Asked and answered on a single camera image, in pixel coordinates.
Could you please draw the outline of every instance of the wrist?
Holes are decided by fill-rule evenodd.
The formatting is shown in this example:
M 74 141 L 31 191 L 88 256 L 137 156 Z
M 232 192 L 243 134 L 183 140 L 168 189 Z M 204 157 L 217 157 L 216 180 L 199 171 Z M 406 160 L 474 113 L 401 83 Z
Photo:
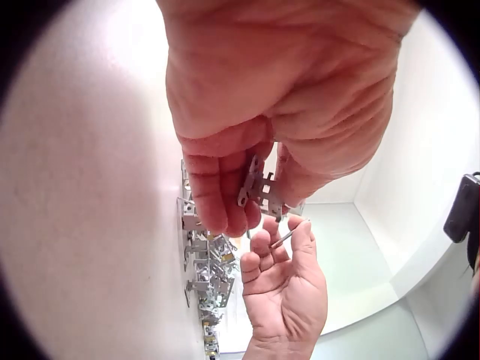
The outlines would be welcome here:
M 315 342 L 288 341 L 283 338 L 261 340 L 252 337 L 243 360 L 309 360 Z

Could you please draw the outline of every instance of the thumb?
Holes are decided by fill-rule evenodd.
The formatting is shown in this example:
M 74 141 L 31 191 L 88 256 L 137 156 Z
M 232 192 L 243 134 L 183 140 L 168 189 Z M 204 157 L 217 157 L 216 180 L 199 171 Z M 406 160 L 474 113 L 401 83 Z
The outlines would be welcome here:
M 311 230 L 311 222 L 304 220 L 293 231 L 291 241 L 292 265 L 297 270 L 318 264 L 315 238 Z
M 289 207 L 297 207 L 329 181 L 299 165 L 287 147 L 278 143 L 275 169 L 278 194 Z

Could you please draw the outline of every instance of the hand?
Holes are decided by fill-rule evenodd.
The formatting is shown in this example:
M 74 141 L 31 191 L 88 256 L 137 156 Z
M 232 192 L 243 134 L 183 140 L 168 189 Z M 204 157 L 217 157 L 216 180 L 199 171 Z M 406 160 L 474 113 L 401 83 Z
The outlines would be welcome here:
M 296 206 L 363 167 L 392 109 L 409 0 L 157 0 L 170 45 L 167 95 L 200 219 L 238 236 L 253 154 L 280 141 L 276 179 Z
M 280 239 L 278 223 L 265 218 L 241 260 L 243 299 L 253 326 L 252 342 L 274 347 L 313 349 L 327 317 L 325 277 L 317 263 L 311 223 L 299 216 L 288 220 L 293 250 L 271 250 Z

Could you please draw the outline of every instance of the black border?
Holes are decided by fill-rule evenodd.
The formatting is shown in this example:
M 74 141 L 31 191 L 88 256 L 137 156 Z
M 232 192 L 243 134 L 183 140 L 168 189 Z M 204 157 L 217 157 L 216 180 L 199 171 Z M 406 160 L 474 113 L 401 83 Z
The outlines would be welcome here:
M 5 1 L 0 10 L 0 106 L 28 49 L 42 30 L 69 0 Z M 441 26 L 451 36 L 465 57 L 472 75 L 479 83 L 479 15 L 480 1 L 423 0 Z M 0 358 L 47 360 L 41 354 L 9 301 L 5 286 L 0 282 Z M 447 352 L 449 359 L 479 358 L 479 296 L 473 298 L 468 315 Z

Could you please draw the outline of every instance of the palm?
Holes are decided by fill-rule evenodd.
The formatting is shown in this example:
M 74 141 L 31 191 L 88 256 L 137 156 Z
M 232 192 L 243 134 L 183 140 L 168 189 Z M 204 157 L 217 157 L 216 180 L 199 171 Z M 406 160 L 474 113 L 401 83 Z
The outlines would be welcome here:
M 289 227 L 300 221 L 291 218 Z M 269 250 L 269 244 L 279 237 L 275 222 L 266 219 L 264 229 L 252 239 L 252 252 L 241 261 L 243 298 L 253 337 L 311 340 L 320 334 L 326 318 L 326 286 L 316 263 L 314 242 L 312 253 L 294 253 L 291 260 L 283 247 Z

